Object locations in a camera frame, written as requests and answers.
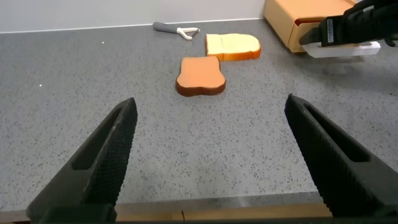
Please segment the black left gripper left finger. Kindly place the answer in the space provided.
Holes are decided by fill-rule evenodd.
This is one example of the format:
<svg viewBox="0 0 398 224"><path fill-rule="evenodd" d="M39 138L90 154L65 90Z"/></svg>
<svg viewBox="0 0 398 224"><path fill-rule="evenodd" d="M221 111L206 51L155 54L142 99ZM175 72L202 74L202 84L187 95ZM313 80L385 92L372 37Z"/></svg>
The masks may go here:
<svg viewBox="0 0 398 224"><path fill-rule="evenodd" d="M117 104L26 209L32 223L113 223L137 124L134 98Z"/></svg>

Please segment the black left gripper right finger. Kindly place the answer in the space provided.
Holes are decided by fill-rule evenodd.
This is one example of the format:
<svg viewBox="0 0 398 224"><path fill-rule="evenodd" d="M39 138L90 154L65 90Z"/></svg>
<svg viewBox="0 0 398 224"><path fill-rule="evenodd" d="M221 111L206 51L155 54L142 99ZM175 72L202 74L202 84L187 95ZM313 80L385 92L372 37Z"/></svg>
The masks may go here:
<svg viewBox="0 0 398 224"><path fill-rule="evenodd" d="M397 172L308 101L285 115L320 196L336 217L396 217Z"/></svg>

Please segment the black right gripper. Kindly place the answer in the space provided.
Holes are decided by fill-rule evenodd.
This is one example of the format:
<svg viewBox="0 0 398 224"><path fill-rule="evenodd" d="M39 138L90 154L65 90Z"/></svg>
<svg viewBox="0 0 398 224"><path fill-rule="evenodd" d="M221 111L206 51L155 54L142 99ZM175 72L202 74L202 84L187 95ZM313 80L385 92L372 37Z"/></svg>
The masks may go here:
<svg viewBox="0 0 398 224"><path fill-rule="evenodd" d="M300 45L321 42L323 47L384 40L397 47L397 0L365 0L340 16L321 21L301 38Z"/></svg>

